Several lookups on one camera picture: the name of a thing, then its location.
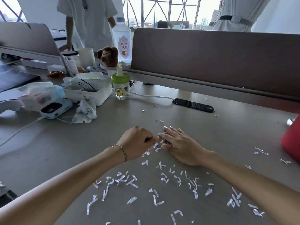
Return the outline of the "person's right hand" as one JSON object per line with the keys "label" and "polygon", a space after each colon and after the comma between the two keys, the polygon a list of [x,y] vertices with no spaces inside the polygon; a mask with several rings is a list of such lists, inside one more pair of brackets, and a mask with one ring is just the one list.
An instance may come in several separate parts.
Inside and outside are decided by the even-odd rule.
{"label": "person's right hand", "polygon": [[[163,138],[163,132],[158,133],[158,135]],[[169,152],[180,162],[189,166],[206,166],[214,155],[214,152],[206,150],[192,138],[190,141],[181,141],[180,139],[164,140],[178,148],[177,151]]]}

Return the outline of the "person's left hand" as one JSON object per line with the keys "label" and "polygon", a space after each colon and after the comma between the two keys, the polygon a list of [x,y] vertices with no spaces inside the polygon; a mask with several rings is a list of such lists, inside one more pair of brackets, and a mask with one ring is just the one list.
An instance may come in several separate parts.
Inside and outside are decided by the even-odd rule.
{"label": "person's left hand", "polygon": [[152,132],[145,128],[134,126],[125,131],[114,147],[120,148],[121,154],[124,157],[124,162],[136,159],[147,151],[143,148],[143,141],[146,138],[158,139],[158,136],[153,135]]}

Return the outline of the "person's right forearm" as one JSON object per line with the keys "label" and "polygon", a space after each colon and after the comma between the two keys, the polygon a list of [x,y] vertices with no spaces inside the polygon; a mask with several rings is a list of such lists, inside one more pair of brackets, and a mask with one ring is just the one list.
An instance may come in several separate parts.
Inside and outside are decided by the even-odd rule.
{"label": "person's right forearm", "polygon": [[240,167],[216,152],[205,151],[201,165],[212,170],[281,225],[300,225],[300,192]]}

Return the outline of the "person's left forearm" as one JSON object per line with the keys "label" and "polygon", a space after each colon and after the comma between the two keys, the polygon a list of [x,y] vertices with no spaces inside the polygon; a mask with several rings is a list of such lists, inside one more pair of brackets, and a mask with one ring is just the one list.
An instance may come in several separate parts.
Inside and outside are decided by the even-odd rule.
{"label": "person's left forearm", "polygon": [[53,225],[90,185],[124,162],[118,147],[64,171],[0,209],[0,225]]}

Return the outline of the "scattered white paper shreds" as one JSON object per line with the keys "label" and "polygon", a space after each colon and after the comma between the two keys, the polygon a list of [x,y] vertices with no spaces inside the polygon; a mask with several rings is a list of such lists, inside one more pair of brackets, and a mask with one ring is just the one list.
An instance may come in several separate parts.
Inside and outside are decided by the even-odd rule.
{"label": "scattered white paper shreds", "polygon": [[[271,178],[293,180],[298,165],[293,161],[284,165],[279,159],[291,160],[279,148],[281,134],[287,129],[286,121],[296,118],[294,113],[252,105],[234,105],[229,102],[225,113],[208,114],[171,105],[167,99],[134,97],[119,101],[110,96],[99,111],[96,133],[99,143],[107,146],[119,138],[131,125],[147,127],[154,134],[162,132],[163,125],[182,127],[187,133],[211,150],[246,165]],[[151,147],[133,162],[124,163],[103,178],[99,188],[89,188],[81,198],[77,219],[73,225],[172,225],[171,214],[177,225],[277,225],[266,214],[255,215],[243,194],[240,207],[227,202],[232,194],[231,185],[206,168],[197,170],[181,164],[162,149]]]}

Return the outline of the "small green-capped clear bottle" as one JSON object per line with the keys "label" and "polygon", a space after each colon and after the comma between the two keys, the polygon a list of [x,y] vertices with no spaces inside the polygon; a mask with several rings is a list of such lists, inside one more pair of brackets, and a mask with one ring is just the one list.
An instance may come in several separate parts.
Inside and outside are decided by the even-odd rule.
{"label": "small green-capped clear bottle", "polygon": [[126,100],[130,96],[130,76],[124,73],[122,67],[116,67],[116,73],[111,75],[112,88],[119,100]]}

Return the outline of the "crumpled white wrapper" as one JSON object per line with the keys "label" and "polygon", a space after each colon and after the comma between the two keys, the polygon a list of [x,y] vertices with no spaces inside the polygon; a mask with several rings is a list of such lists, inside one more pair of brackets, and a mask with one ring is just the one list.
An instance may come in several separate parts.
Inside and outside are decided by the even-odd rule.
{"label": "crumpled white wrapper", "polygon": [[93,100],[82,99],[77,105],[71,124],[87,124],[96,118],[96,103]]}

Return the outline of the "white plastic storage box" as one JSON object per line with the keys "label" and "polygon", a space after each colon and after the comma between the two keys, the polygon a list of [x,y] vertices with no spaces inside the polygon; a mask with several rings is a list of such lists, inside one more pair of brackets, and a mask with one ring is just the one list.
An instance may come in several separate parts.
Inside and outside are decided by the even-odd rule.
{"label": "white plastic storage box", "polygon": [[[97,92],[84,91],[78,82],[81,79],[90,83]],[[63,79],[62,88],[66,98],[73,103],[79,103],[82,99],[87,101],[93,100],[96,106],[101,106],[106,99],[112,94],[111,79],[102,72],[86,72],[77,74],[75,77],[65,77]]]}

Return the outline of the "brown desk divider panel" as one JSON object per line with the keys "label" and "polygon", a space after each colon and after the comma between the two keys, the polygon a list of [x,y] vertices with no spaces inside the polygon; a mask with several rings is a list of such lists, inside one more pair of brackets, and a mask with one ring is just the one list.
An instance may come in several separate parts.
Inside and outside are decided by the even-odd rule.
{"label": "brown desk divider panel", "polygon": [[139,28],[131,68],[300,102],[300,34]]}

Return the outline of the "black eyeglasses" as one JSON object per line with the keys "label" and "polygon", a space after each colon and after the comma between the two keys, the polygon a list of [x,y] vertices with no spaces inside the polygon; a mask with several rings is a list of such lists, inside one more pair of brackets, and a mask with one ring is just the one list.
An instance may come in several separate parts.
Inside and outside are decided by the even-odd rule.
{"label": "black eyeglasses", "polygon": [[81,81],[78,82],[78,85],[84,90],[88,92],[97,92],[96,90],[90,83],[87,81],[81,79]]}

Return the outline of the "white round stand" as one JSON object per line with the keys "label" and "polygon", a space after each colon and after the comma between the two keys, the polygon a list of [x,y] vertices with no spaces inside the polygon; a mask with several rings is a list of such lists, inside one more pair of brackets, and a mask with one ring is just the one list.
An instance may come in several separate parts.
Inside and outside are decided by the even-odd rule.
{"label": "white round stand", "polygon": [[117,73],[117,68],[116,67],[107,67],[102,65],[101,63],[98,65],[99,67],[99,72],[102,72],[104,75],[111,76],[115,73]]}

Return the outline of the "brown monkey plush toy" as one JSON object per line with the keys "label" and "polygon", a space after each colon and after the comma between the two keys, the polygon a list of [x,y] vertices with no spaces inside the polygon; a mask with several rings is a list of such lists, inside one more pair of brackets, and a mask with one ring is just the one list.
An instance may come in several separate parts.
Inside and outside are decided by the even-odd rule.
{"label": "brown monkey plush toy", "polygon": [[96,58],[106,67],[116,67],[118,64],[118,49],[116,47],[106,46],[96,52]]}

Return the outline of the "small white blue device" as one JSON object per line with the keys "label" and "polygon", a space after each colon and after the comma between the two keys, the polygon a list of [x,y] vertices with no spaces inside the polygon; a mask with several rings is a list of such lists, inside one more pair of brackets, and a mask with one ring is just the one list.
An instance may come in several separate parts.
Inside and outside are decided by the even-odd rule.
{"label": "small white blue device", "polygon": [[41,109],[39,113],[43,118],[53,120],[67,112],[72,107],[72,101],[68,99],[57,99],[55,102],[52,102]]}

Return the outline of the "clear plastic water bottle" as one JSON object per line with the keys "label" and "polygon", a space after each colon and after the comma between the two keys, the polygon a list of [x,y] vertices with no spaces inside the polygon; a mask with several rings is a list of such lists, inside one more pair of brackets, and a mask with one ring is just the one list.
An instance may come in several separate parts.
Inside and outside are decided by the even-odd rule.
{"label": "clear plastic water bottle", "polygon": [[131,29],[125,24],[125,19],[116,18],[116,25],[112,28],[114,45],[118,50],[118,60],[131,63],[132,60],[132,41]]}

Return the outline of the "white cylindrical cup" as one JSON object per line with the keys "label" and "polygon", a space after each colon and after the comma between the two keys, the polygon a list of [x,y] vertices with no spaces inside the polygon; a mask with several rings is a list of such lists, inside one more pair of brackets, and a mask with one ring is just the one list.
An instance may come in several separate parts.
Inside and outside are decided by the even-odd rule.
{"label": "white cylindrical cup", "polygon": [[78,48],[80,63],[83,68],[94,66],[95,55],[92,48]]}

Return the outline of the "red container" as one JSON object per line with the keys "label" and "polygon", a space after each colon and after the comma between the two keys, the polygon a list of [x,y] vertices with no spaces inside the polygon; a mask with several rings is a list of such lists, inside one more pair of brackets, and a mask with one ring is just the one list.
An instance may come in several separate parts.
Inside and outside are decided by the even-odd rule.
{"label": "red container", "polygon": [[300,163],[300,114],[282,136],[281,147],[288,155]]}

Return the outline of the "clear jar with black lid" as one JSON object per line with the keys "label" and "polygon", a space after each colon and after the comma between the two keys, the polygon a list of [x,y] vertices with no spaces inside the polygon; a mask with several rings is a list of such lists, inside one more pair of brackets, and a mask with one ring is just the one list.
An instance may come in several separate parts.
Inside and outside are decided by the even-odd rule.
{"label": "clear jar with black lid", "polygon": [[69,75],[75,77],[79,74],[78,68],[81,67],[79,52],[76,50],[65,50],[62,52],[62,57],[65,61]]}

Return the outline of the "soft tissue packet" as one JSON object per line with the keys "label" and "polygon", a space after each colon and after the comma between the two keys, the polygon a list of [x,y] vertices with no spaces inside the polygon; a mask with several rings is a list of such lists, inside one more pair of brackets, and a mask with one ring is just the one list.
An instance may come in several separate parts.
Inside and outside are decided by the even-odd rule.
{"label": "soft tissue packet", "polygon": [[39,112],[50,103],[66,98],[63,88],[52,82],[32,82],[17,90],[23,93],[18,100],[32,112]]}

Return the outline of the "white curved object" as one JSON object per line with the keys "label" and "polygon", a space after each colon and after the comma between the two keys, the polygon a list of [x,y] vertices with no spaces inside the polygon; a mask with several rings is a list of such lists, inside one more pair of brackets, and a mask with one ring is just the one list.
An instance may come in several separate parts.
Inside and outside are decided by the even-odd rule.
{"label": "white curved object", "polygon": [[22,103],[19,100],[6,100],[0,102],[0,114],[7,110],[11,110],[14,112],[20,111],[23,107]]}

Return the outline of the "black desk mat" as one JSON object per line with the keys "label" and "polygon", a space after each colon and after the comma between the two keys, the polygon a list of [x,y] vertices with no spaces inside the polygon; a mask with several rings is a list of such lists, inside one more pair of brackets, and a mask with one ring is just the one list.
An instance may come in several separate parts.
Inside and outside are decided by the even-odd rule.
{"label": "black desk mat", "polygon": [[17,70],[0,70],[0,93],[40,80],[42,79],[39,75]]}

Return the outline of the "window lattice frame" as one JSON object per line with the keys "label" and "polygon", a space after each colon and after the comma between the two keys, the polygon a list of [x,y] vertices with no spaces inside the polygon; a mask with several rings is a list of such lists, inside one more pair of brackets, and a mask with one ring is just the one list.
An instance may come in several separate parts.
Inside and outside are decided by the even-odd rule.
{"label": "window lattice frame", "polygon": [[159,21],[173,29],[202,30],[214,22],[222,0],[122,0],[125,23],[129,27],[154,28]]}

